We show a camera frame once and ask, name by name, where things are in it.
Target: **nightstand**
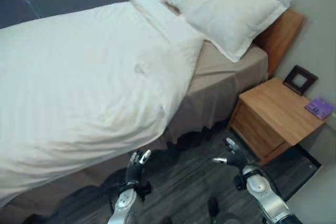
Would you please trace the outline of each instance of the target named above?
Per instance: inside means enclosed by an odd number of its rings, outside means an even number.
[[[229,128],[264,165],[324,123],[304,108],[308,103],[273,78],[239,96]]]

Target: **dark wood floor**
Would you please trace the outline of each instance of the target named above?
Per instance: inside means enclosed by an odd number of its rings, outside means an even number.
[[[153,152],[145,171],[145,178],[151,182],[153,192],[144,204],[144,223],[161,223],[167,215],[176,224],[209,223],[207,200],[211,196],[219,201],[219,223],[231,214],[245,224],[261,223],[256,202],[248,192],[237,191],[234,186],[233,178],[238,170],[211,161],[213,157],[229,155],[223,143],[227,136],[241,141],[232,132],[214,129],[207,134],[188,134],[179,142],[178,148],[171,146],[167,151]],[[275,180],[283,198],[288,198],[318,168],[293,148],[265,169]],[[87,187],[75,193],[45,223],[106,223],[110,216],[110,189],[115,188],[113,185],[122,182],[123,178],[123,171],[119,171],[99,188]],[[112,198],[114,202],[116,194],[113,191]]]

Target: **nightstand drawer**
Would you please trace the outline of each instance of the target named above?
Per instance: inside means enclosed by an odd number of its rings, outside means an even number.
[[[244,103],[241,104],[232,127],[259,157],[266,157],[285,141]]]

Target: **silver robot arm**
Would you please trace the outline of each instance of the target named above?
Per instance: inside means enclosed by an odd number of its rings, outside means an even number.
[[[243,175],[253,172],[255,169],[253,166],[245,166]],[[259,174],[252,175],[246,180],[246,187],[248,192],[259,202],[259,206],[271,223],[278,223],[278,221],[292,215],[287,204],[274,193],[266,178]]]
[[[243,186],[237,186],[236,184],[237,189],[247,189],[254,196],[268,223],[302,224],[290,211],[284,200],[272,190],[268,179],[262,176],[261,168],[248,165],[248,161],[239,147],[229,138],[226,141],[234,155],[228,158],[214,158],[213,161],[219,164],[232,165],[240,170],[241,176],[238,176],[238,178]]]
[[[144,164],[151,155],[151,151],[133,153],[126,171],[127,184],[122,189],[116,202],[114,213],[107,224],[141,224],[144,194],[140,180]]]

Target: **black picture frame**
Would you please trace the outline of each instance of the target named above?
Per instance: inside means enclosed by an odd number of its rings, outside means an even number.
[[[306,81],[302,86],[298,86],[293,82],[293,79],[297,75],[301,75],[306,78]],[[291,72],[287,75],[287,77],[283,81],[283,84],[289,87],[292,91],[294,91],[298,95],[303,96],[303,94],[314,84],[314,82],[316,82],[317,79],[318,77],[315,74],[312,74],[307,69],[304,69],[299,65],[295,65],[294,68],[291,70]]]

